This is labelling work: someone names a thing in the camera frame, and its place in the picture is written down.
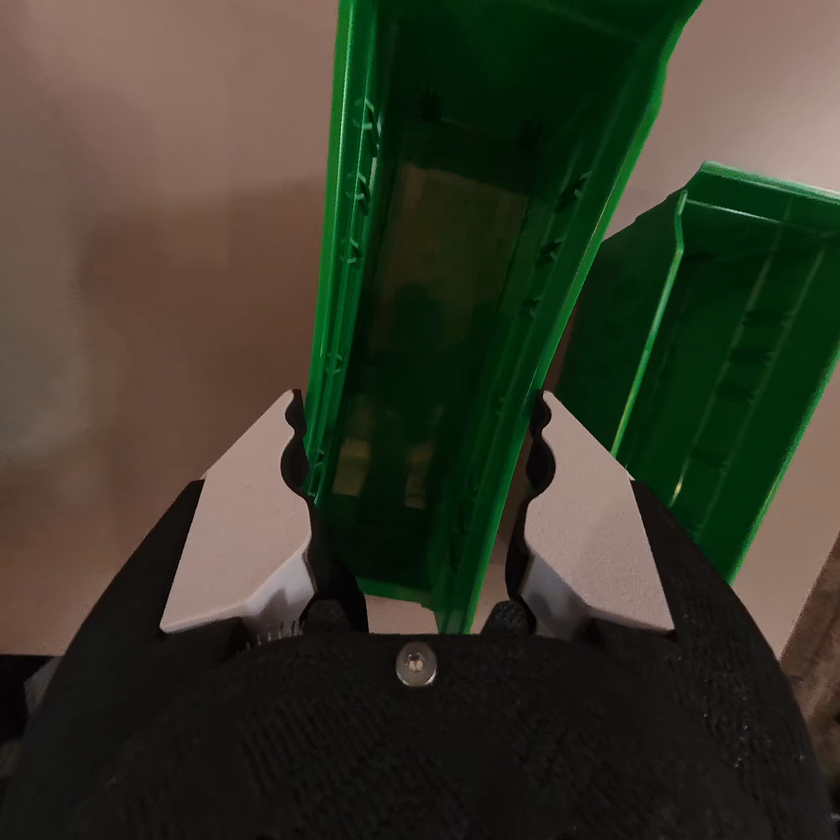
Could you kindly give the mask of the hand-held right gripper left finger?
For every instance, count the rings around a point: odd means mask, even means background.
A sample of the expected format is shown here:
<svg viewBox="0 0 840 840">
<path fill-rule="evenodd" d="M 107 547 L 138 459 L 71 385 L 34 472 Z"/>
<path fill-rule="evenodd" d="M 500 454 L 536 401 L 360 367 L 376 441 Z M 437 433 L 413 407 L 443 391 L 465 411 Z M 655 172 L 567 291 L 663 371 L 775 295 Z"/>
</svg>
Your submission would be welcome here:
<svg viewBox="0 0 840 840">
<path fill-rule="evenodd" d="M 318 591 L 299 390 L 282 393 L 204 474 L 160 629 L 228 619 L 256 642 L 296 635 Z"/>
</svg>

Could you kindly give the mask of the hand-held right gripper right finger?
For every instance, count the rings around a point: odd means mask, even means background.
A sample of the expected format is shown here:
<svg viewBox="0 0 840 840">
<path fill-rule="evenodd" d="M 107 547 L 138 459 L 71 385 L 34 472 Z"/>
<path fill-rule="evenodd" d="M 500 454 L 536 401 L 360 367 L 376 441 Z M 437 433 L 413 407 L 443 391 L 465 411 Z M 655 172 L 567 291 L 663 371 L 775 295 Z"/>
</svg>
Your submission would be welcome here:
<svg viewBox="0 0 840 840">
<path fill-rule="evenodd" d="M 549 391 L 534 405 L 522 505 L 506 586 L 538 635 L 571 640 L 592 620 L 674 631 L 627 470 Z"/>
</svg>

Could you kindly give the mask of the green plastic bin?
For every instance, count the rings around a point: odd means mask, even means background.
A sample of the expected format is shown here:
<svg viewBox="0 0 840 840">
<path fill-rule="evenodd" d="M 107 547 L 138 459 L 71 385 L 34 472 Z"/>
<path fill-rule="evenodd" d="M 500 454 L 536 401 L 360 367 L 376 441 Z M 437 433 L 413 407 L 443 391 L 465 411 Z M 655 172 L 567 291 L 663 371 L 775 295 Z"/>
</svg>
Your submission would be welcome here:
<svg viewBox="0 0 840 840">
<path fill-rule="evenodd" d="M 339 2 L 306 492 L 467 633 L 558 348 L 700 2 Z"/>
<path fill-rule="evenodd" d="M 839 195 L 708 161 L 605 239 L 556 396 L 735 581 L 839 341 Z"/>
</svg>

